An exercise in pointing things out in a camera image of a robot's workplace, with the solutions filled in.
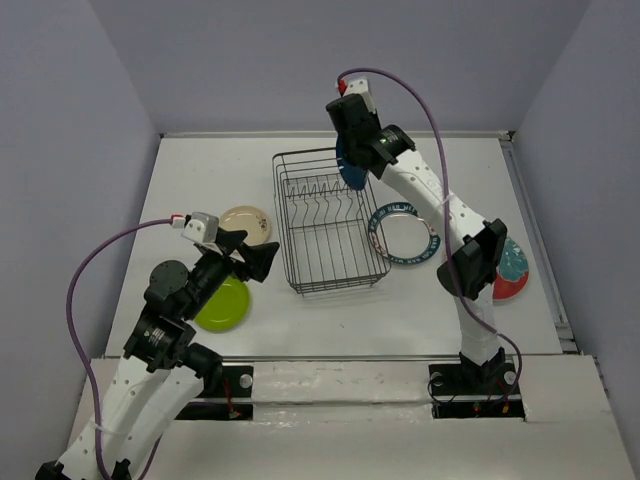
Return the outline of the dark blue plate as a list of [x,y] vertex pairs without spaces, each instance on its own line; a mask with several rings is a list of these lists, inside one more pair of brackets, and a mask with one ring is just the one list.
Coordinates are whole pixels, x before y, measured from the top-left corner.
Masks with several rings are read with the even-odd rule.
[[363,190],[368,177],[367,168],[362,167],[367,160],[366,148],[360,145],[346,146],[343,138],[338,135],[335,151],[338,170],[345,184],[352,190]]

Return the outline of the white plate teal lettered rim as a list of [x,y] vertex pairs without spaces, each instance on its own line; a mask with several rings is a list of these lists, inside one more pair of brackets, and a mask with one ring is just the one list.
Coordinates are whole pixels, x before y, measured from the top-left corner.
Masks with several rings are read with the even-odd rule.
[[377,209],[367,225],[369,242],[389,262],[414,266],[433,258],[441,239],[409,203],[392,202]]

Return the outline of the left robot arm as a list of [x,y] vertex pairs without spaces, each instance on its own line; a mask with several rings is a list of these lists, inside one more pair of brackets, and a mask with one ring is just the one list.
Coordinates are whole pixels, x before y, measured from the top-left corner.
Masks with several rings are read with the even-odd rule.
[[194,244],[201,256],[193,267],[166,260],[152,270],[145,305],[105,393],[90,360],[79,355],[93,416],[58,459],[40,466],[37,478],[147,476],[168,426],[200,394],[215,392],[224,377],[222,357],[194,342],[191,321],[228,278],[263,282],[270,273],[279,243],[249,246],[246,236],[219,229],[209,243]]

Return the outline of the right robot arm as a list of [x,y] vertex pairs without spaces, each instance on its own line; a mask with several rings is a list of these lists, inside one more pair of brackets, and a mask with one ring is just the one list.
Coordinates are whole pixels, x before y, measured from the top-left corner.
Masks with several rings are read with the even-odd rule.
[[327,104],[326,111],[342,146],[341,158],[401,195],[443,241],[445,257],[437,278],[458,313],[460,379],[470,391],[486,390],[505,363],[493,291],[506,225],[486,220],[447,192],[444,178],[428,167],[415,142],[396,125],[382,127],[362,94],[346,94]]

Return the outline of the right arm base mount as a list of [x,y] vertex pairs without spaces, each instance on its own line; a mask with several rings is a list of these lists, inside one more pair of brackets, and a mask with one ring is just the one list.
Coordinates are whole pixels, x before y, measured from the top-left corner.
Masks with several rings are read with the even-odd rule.
[[462,354],[458,362],[430,365],[426,390],[436,420],[525,419],[516,367],[503,348],[482,366]]

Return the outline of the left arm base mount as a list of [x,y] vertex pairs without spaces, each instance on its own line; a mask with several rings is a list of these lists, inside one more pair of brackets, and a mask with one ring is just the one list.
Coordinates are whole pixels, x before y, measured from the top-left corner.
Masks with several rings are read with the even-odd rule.
[[177,415],[178,421],[252,421],[254,366],[225,364],[222,376],[191,400]]

